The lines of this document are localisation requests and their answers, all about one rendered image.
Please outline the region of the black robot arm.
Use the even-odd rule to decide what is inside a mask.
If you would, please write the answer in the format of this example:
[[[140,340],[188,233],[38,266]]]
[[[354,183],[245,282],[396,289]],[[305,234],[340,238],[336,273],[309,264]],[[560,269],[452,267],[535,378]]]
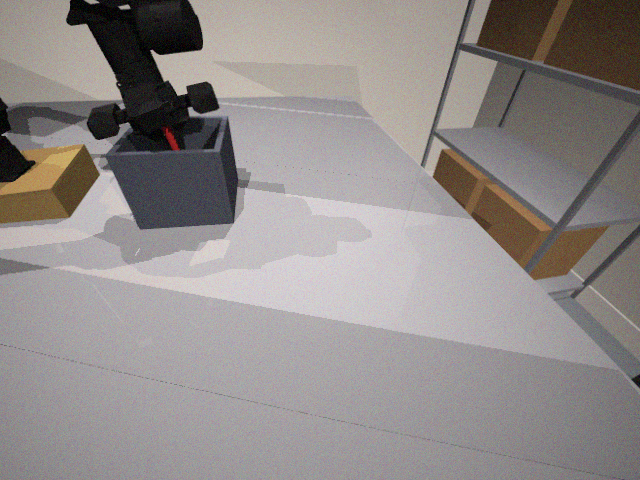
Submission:
[[[167,55],[203,48],[199,19],[189,0],[96,1],[100,3],[70,0],[66,21],[71,26],[87,24],[111,65],[140,61],[151,55],[150,50]],[[118,8],[125,5],[131,9]],[[150,134],[171,126],[172,113],[182,104],[168,80],[159,83],[148,71],[140,76],[142,83],[129,86],[123,79],[116,86],[127,115],[142,134]],[[36,162],[27,160],[6,136],[1,136],[12,129],[6,109],[0,97],[0,182],[14,182]]]

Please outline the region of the red peg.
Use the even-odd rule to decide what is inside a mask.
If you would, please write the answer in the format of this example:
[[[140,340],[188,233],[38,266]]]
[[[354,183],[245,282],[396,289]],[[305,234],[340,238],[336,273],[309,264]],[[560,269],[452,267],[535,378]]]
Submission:
[[[161,128],[172,150],[181,150],[170,126]]]

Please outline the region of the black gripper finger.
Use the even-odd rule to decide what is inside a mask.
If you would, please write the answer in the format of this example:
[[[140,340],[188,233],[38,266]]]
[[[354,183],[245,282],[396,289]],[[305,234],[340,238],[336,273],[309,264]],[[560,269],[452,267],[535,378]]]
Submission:
[[[159,145],[163,150],[172,150],[161,128],[154,130],[150,134],[142,134],[139,130],[133,131],[132,133],[136,136],[143,135],[145,137],[148,137],[149,139],[154,141],[157,145]]]
[[[181,150],[186,150],[184,141],[184,124],[190,122],[189,111],[187,111],[187,114],[187,117],[175,119],[174,123],[171,125]]]

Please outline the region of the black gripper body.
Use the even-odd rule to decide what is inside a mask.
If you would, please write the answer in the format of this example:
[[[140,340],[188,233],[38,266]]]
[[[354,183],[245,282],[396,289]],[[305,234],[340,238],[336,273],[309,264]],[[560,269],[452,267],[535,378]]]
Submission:
[[[140,74],[150,72],[155,79],[161,83],[164,82],[155,59],[151,55],[140,61],[122,65],[111,65],[117,81],[126,80],[129,86],[137,85],[144,82]],[[189,107],[199,114],[213,112],[219,109],[218,100],[215,95],[212,84],[202,82],[186,86],[187,93],[179,95],[182,108],[172,113],[175,119],[187,117]],[[87,121],[87,125],[91,134],[96,140],[101,140],[113,136],[117,136],[120,130],[120,124],[130,123],[133,131],[139,130],[131,118],[127,115],[126,108],[120,109],[116,103],[110,103],[98,108],[92,109]]]

